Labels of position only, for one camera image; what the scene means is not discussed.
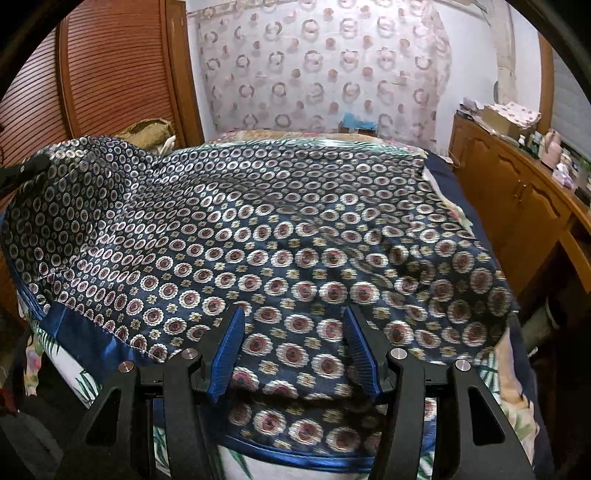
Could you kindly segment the navy patterned satin shirt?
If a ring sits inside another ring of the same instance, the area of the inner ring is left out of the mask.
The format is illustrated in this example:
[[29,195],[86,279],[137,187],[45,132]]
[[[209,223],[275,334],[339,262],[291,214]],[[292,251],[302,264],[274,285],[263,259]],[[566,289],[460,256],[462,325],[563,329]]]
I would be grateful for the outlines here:
[[499,394],[494,348],[515,302],[437,155],[304,137],[156,156],[91,136],[39,154],[50,164],[9,204],[1,247],[33,318],[97,382],[123,360],[197,347],[236,306],[245,336],[219,442],[367,470],[386,410],[363,392],[342,333],[356,306],[394,347],[468,360]]

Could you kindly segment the grey window blind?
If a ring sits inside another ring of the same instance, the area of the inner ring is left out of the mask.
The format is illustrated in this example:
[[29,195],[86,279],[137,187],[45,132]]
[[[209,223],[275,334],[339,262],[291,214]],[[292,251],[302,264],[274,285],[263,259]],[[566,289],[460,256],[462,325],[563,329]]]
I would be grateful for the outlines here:
[[554,98],[551,127],[563,141],[585,159],[590,159],[590,102],[574,75],[553,51]]

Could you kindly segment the beige side curtain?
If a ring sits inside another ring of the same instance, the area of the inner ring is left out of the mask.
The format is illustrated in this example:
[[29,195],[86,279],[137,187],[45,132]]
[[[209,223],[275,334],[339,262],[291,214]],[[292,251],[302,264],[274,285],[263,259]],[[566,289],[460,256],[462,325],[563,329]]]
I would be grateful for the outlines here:
[[486,10],[497,62],[496,103],[517,100],[515,34],[510,5],[505,0],[481,1]]

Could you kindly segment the gold brown patterned cloth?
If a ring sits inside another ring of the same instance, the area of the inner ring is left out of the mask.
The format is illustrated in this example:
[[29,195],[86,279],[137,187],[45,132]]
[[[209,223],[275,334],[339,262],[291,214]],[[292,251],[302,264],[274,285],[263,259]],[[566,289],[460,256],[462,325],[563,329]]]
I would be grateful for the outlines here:
[[161,156],[171,153],[176,143],[172,123],[161,118],[140,120],[115,137]]

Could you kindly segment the wooden sideboard cabinet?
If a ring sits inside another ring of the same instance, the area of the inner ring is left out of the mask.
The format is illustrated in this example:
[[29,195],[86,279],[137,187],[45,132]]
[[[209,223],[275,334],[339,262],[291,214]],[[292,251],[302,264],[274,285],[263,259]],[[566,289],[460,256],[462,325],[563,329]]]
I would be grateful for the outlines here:
[[449,154],[517,296],[558,247],[590,292],[589,207],[553,180],[541,162],[460,114],[454,116]]

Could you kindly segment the brown louvered wardrobe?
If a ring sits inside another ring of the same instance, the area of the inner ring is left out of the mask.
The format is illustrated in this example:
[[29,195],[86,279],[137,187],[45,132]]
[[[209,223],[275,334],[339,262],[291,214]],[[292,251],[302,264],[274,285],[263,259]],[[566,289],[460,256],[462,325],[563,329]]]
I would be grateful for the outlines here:
[[204,142],[183,1],[1,4],[1,195],[37,149],[171,122],[181,146]]

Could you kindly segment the pink kettle jug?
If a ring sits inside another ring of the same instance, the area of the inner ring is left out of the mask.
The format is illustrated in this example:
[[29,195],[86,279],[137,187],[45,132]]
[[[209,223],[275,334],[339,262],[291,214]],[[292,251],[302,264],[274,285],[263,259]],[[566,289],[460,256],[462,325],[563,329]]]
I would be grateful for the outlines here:
[[545,166],[554,170],[560,162],[561,155],[561,135],[556,130],[549,129],[543,138],[539,158]]

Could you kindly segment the floral bed blanket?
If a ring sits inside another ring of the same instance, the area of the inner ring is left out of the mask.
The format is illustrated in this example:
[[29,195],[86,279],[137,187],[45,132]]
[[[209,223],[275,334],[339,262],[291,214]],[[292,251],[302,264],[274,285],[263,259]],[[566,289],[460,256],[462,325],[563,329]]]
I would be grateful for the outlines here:
[[406,145],[39,150],[3,217],[27,311],[97,383],[63,477],[548,479],[513,292]]

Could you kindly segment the circle pattern sheer curtain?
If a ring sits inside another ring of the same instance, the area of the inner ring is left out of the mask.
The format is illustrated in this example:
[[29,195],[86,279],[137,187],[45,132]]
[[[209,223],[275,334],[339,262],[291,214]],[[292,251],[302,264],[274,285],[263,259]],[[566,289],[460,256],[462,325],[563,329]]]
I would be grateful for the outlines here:
[[216,133],[332,133],[437,145],[452,49],[432,1],[191,1],[202,89]]

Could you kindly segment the green leaf print cloth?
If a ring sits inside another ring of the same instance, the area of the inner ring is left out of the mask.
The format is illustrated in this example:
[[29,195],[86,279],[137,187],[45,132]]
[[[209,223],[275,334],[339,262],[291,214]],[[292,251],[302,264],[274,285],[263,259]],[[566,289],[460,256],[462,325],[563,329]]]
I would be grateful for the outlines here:
[[81,367],[58,342],[40,326],[28,320],[30,333],[25,337],[25,361],[21,377],[25,396],[38,396],[42,387],[59,387],[61,405],[66,393],[74,395],[76,406],[89,408],[102,386]]

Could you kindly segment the tissue pack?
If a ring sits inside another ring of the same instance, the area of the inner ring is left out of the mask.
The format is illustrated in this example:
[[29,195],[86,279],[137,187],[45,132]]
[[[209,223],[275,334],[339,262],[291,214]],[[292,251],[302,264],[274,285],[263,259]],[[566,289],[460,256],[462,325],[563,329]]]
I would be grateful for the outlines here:
[[555,180],[562,187],[574,190],[575,181],[570,175],[569,167],[563,163],[559,163],[552,172],[552,179]]

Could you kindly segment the cardboard box floral cloth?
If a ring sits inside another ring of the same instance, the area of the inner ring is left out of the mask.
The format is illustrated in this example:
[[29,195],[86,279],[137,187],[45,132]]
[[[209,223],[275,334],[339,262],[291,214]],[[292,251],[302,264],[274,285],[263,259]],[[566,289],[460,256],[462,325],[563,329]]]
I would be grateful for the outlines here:
[[481,117],[498,134],[518,140],[536,130],[541,113],[515,102],[489,103],[484,105]]

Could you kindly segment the blue item box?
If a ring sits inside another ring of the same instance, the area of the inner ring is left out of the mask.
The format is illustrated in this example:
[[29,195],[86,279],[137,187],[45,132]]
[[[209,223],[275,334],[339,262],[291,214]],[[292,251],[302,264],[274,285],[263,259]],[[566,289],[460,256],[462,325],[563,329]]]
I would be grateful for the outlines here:
[[375,121],[360,119],[353,113],[346,112],[339,122],[339,133],[360,134],[377,138],[379,127]]

